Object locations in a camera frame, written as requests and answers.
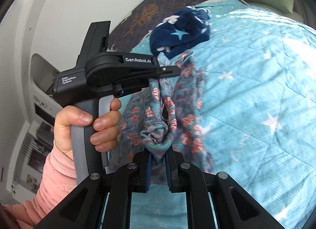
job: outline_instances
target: golden tree pattern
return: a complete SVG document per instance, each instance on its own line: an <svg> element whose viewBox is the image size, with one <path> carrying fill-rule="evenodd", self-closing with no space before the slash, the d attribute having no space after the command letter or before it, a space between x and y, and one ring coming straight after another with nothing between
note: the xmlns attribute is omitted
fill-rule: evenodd
<svg viewBox="0 0 316 229"><path fill-rule="evenodd" d="M158 6L156 6L155 4L149 4L147 6L145 6L145 8L142 11L141 15L136 15L133 19L134 24L132 25L132 27L129 29L129 31L124 35L124 37L126 37L128 34L133 34L133 28L136 25L142 26L147 24L148 22L151 21L152 17L158 13Z"/></svg>

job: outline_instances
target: light blue star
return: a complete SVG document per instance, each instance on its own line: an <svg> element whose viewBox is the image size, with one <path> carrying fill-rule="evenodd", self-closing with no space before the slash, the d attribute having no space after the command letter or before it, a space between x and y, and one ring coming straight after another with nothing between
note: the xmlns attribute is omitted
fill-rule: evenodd
<svg viewBox="0 0 316 229"><path fill-rule="evenodd" d="M188 32L185 32L184 30L177 30L176 29L176 32L175 33L171 33L172 35L178 35L179 37L179 40L182 40L182 36L183 35L187 35L189 34Z"/></svg>

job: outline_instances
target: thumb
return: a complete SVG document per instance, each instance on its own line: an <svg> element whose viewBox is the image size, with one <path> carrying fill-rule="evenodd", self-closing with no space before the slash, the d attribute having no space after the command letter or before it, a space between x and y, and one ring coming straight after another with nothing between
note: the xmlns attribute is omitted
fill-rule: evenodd
<svg viewBox="0 0 316 229"><path fill-rule="evenodd" d="M63 153L71 151L71 125L84 127L91 124L92 115L75 106L63 108L56 116L54 126L55 145Z"/></svg>

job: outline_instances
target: finger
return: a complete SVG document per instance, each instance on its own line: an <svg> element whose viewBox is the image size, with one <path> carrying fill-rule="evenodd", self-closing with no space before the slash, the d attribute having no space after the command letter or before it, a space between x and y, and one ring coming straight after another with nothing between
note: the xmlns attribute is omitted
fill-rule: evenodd
<svg viewBox="0 0 316 229"><path fill-rule="evenodd" d="M98 152L101 152L101 153L104 153L104 152L108 152L112 149L114 149L118 144L118 140L117 139L114 139L112 141L109 141L109 142L106 142L106 143L102 143L100 145L97 145L95 147L95 149L98 151Z"/></svg>
<svg viewBox="0 0 316 229"><path fill-rule="evenodd" d="M110 128L117 125L121 120L121 117L122 115L119 111L110 111L109 113L97 118L93 123L93 127L96 131Z"/></svg>
<svg viewBox="0 0 316 229"><path fill-rule="evenodd" d="M82 111L75 106L67 106L62 109L56 116L54 126L55 144L61 151L71 150L71 127L87 126L91 124L93 118L90 114Z"/></svg>
<svg viewBox="0 0 316 229"><path fill-rule="evenodd" d="M112 111L118 111L121 107L122 107L122 104L118 98L114 98L110 103L110 109Z"/></svg>
<svg viewBox="0 0 316 229"><path fill-rule="evenodd" d="M120 131L121 131L121 129L118 125L115 125L115 126L108 128L108 129L104 129L102 131L99 131L99 132L93 134L90 137L90 142L93 145L100 145L102 143L112 141L112 140L117 138Z"/></svg>

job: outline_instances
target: logo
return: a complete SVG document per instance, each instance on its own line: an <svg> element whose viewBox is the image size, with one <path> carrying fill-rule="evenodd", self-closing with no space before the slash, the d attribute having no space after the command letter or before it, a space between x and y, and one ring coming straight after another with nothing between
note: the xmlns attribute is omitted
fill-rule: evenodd
<svg viewBox="0 0 316 229"><path fill-rule="evenodd" d="M150 59L125 58L125 61L151 63Z"/></svg>

